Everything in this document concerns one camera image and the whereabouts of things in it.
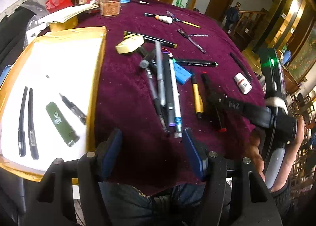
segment red bag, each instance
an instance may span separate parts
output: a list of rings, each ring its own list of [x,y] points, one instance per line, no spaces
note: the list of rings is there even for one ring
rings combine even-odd
[[[71,0],[48,0],[45,5],[50,13],[73,6]]]

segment stack of paper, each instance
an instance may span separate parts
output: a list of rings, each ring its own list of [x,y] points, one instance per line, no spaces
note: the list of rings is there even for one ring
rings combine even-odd
[[[99,7],[99,4],[95,4],[94,2],[91,2],[90,4],[84,4],[80,6],[75,6],[75,7],[67,7],[62,10],[58,10],[52,14],[49,14],[40,20],[38,20],[39,23],[64,23],[70,18],[86,11],[89,9],[94,9]]]

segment red wire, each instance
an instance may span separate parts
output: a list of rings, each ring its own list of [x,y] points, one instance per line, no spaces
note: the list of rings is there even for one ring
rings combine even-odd
[[[171,54],[171,52],[169,50],[167,50],[167,49],[161,49],[161,50],[166,50],[166,51],[168,51]]]

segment yellow pen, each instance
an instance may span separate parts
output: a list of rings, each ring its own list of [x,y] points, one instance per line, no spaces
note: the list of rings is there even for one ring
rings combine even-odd
[[[194,102],[195,102],[195,113],[197,114],[198,119],[202,118],[202,113],[204,112],[203,102],[198,91],[198,84],[195,73],[193,69],[191,69],[191,81],[193,86],[193,94],[194,94]]]

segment metal bolt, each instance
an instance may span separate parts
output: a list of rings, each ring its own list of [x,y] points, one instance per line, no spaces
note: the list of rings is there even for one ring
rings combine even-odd
[[[245,164],[250,164],[250,163],[251,163],[251,160],[250,160],[250,158],[248,158],[248,157],[244,157],[244,158],[242,159],[242,161],[243,161]]]
[[[212,158],[216,158],[218,156],[218,154],[215,151],[210,151],[209,156]]]
[[[95,153],[93,151],[90,151],[87,153],[87,157],[94,157]]]
[[[60,164],[63,160],[61,158],[56,158],[54,164]]]

